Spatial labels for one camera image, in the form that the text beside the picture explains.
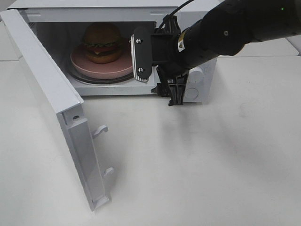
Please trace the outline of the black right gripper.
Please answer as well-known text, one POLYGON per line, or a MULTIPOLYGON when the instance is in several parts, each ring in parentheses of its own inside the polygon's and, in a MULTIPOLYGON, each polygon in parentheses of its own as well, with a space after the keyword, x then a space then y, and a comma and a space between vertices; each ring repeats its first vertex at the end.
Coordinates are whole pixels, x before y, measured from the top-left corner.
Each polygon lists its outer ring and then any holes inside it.
POLYGON ((134 30, 138 72, 142 78, 150 78, 152 68, 160 83, 151 90, 159 97, 169 97, 169 106, 183 105, 190 69, 195 67, 195 29, 180 30, 177 16, 166 15, 156 29, 144 26, 134 30))

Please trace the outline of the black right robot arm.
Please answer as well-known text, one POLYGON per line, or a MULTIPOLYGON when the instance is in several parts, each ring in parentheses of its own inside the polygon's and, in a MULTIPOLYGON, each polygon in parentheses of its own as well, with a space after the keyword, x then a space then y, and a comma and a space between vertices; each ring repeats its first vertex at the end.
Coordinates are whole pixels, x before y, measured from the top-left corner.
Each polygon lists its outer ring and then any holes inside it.
POLYGON ((174 12, 158 28, 134 30, 133 75, 147 82, 156 67, 160 82, 152 92, 182 105, 189 71, 218 56, 234 56, 244 45, 299 35, 298 0, 225 0, 192 26, 181 30, 174 12))

